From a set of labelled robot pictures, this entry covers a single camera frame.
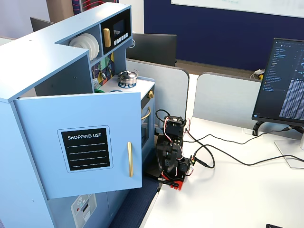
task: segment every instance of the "black computer monitor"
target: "black computer monitor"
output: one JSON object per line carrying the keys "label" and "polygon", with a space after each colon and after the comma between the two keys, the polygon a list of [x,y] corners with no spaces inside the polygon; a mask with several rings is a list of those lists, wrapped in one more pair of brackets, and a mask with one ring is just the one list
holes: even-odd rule
{"label": "black computer monitor", "polygon": [[[274,40],[252,119],[304,126],[304,41]],[[283,155],[304,158],[304,138],[275,144]],[[292,168],[304,168],[303,162],[286,160]]]}
{"label": "black computer monitor", "polygon": [[49,22],[46,20],[40,20],[37,18],[30,18],[30,22],[32,23],[33,31],[36,32],[40,29],[44,29],[47,26],[54,24],[54,22]]}
{"label": "black computer monitor", "polygon": [[176,35],[133,34],[135,47],[127,48],[126,56],[130,59],[175,66]]}

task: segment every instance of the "colorful panel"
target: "colorful panel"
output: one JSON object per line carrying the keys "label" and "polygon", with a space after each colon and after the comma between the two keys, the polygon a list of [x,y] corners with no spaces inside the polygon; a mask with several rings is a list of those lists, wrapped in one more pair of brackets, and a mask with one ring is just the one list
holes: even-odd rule
{"label": "colorful panel", "polygon": [[[110,80],[115,71],[115,63],[114,63],[114,54],[111,53],[105,58],[103,58],[99,63],[95,64],[92,67],[92,74],[94,78],[98,79],[98,83],[102,86],[108,80]],[[101,74],[104,73],[106,75],[106,79],[103,79]]]}

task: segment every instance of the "whiteboard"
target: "whiteboard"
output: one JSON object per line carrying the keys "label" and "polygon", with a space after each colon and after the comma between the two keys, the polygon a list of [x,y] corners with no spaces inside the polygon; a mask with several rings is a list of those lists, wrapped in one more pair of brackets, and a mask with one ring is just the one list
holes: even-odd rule
{"label": "whiteboard", "polygon": [[171,3],[304,18],[304,0],[171,0]]}

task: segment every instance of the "red base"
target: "red base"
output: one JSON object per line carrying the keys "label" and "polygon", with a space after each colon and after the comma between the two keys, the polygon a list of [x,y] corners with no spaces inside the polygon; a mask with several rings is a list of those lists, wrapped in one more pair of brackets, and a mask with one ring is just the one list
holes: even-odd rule
{"label": "red base", "polygon": [[[170,179],[168,178],[168,177],[166,177],[164,174],[162,174],[162,176],[166,179],[166,180],[168,180],[168,181],[170,181]],[[176,183],[176,184],[178,184],[179,186],[178,187],[175,187],[175,186],[173,186],[173,185],[171,185],[171,188],[173,189],[178,189],[179,191],[181,190],[181,187],[182,187],[182,185],[183,185],[183,183],[184,182],[182,182],[182,181],[173,181],[174,183]]]}

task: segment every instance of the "white plate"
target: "white plate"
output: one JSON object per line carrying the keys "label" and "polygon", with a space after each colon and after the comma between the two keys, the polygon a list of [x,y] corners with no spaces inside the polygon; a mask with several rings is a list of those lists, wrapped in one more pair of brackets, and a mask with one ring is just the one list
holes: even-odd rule
{"label": "white plate", "polygon": [[80,35],[81,41],[85,42],[90,47],[90,60],[93,60],[95,57],[95,47],[94,43],[91,41],[91,39],[87,36]]}
{"label": "white plate", "polygon": [[78,36],[78,37],[72,39],[71,42],[69,43],[69,46],[73,46],[73,47],[77,47],[77,48],[79,48],[80,46],[82,46],[84,49],[88,49],[89,50],[89,58],[90,58],[90,60],[93,59],[92,51],[90,50],[91,47],[85,41],[85,39],[83,39],[83,37]]}
{"label": "white plate", "polygon": [[84,34],[82,34],[82,36],[89,37],[92,40],[92,42],[94,44],[94,47],[95,47],[95,56],[94,56],[94,58],[96,58],[97,55],[98,55],[98,53],[99,53],[99,44],[98,44],[97,39],[92,34],[90,34],[90,33],[84,33]]}

